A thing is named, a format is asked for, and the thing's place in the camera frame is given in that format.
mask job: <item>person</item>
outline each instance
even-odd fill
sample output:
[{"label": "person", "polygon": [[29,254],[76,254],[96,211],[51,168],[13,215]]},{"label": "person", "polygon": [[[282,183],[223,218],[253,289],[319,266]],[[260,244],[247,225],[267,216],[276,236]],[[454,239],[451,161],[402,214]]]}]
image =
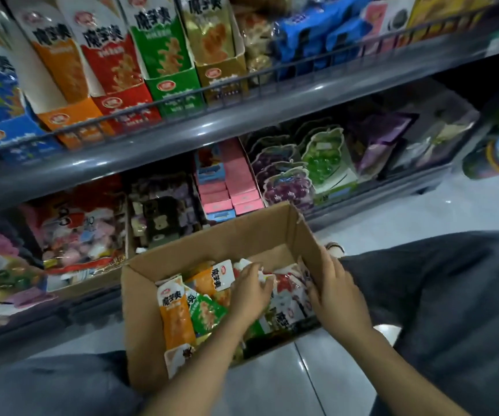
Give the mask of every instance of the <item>person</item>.
[{"label": "person", "polygon": [[[340,261],[323,248],[322,261],[309,297],[378,392],[372,415],[499,415],[499,232],[444,235]],[[129,389],[123,357],[118,364],[115,355],[27,359],[0,370],[0,414],[209,414],[236,345],[273,289],[257,269],[242,272],[229,313],[154,397]],[[381,323],[402,328],[394,348],[373,328]]]}]

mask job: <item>leg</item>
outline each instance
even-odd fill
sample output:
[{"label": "leg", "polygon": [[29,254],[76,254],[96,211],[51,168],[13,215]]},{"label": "leg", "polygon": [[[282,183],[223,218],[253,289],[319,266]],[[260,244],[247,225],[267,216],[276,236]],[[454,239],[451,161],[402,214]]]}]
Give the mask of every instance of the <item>leg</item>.
[{"label": "leg", "polygon": [[[342,259],[374,324],[472,415],[499,414],[499,232],[455,233]],[[377,400],[372,414],[390,414]]]}]

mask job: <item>brown cardboard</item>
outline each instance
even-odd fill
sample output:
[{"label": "brown cardboard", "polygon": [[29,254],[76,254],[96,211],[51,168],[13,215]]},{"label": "brown cardboard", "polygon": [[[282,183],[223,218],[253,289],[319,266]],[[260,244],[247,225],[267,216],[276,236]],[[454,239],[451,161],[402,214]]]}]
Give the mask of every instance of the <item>brown cardboard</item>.
[{"label": "brown cardboard", "polygon": [[[213,83],[218,83],[222,80],[234,79],[235,77],[242,77],[247,74],[246,48],[244,46],[242,35],[240,35],[238,23],[236,22],[236,18],[234,17],[230,7],[229,10],[236,56],[234,58],[228,58],[222,62],[215,62],[214,64],[202,64],[196,61],[197,74],[202,88],[210,86]],[[234,96],[240,94],[241,92],[247,91],[248,83],[247,80],[244,79],[239,83],[232,83],[222,88],[205,90],[204,96],[205,101],[208,104],[211,104],[212,102],[220,100],[222,96]]]},{"label": "brown cardboard", "polygon": [[155,282],[202,261],[249,258],[266,270],[296,262],[302,256],[321,285],[321,251],[299,212],[288,202],[260,209],[154,248],[122,268],[122,313],[128,376],[132,386],[154,392],[169,377],[165,340]]}]

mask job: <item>hand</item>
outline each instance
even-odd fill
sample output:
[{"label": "hand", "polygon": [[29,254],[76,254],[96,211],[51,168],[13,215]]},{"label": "hand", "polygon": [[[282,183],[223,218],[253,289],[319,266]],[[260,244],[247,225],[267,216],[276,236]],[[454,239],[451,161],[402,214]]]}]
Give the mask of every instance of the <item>hand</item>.
[{"label": "hand", "polygon": [[317,318],[332,337],[344,347],[369,335],[373,325],[365,298],[352,275],[337,258],[321,247],[323,289],[308,284],[309,300]]},{"label": "hand", "polygon": [[244,332],[271,301],[274,279],[269,277],[266,283],[261,283],[257,274],[259,269],[257,263],[246,266],[231,287],[229,315],[243,326]]}]

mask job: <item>person's left hand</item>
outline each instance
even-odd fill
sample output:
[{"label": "person's left hand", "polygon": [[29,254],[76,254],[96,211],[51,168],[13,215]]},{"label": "person's left hand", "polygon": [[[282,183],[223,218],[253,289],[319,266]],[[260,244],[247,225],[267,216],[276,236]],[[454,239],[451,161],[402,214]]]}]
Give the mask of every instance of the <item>person's left hand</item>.
[{"label": "person's left hand", "polygon": [[274,279],[261,283],[258,277],[260,264],[252,263],[244,268],[231,287],[229,314],[244,331],[257,320],[271,300]]}]

